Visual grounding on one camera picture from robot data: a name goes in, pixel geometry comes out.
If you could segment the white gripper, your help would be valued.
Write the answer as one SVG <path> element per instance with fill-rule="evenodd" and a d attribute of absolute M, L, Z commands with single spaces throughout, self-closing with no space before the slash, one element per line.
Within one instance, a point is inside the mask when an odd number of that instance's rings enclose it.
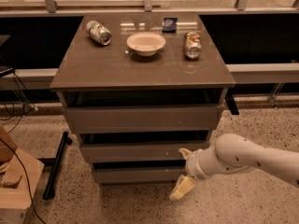
<path fill-rule="evenodd" d="M 173 188 L 170 199 L 178 201 L 196 187 L 196 181 L 208 179 L 200 164 L 202 149 L 191 152 L 187 148 L 180 148 L 178 152 L 186 160 L 185 170 L 188 175 L 181 175 Z"/>

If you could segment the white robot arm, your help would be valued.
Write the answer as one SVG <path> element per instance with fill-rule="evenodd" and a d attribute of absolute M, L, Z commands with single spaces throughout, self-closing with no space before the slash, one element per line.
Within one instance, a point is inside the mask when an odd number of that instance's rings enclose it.
<path fill-rule="evenodd" d="M 263 147 L 233 133 L 220 136 L 207 149 L 190 151 L 180 148 L 186 175 L 178 178 L 170 194 L 177 201 L 196 187 L 199 181 L 213 175 L 230 175 L 260 169 L 295 187 L 299 187 L 299 153 Z"/>

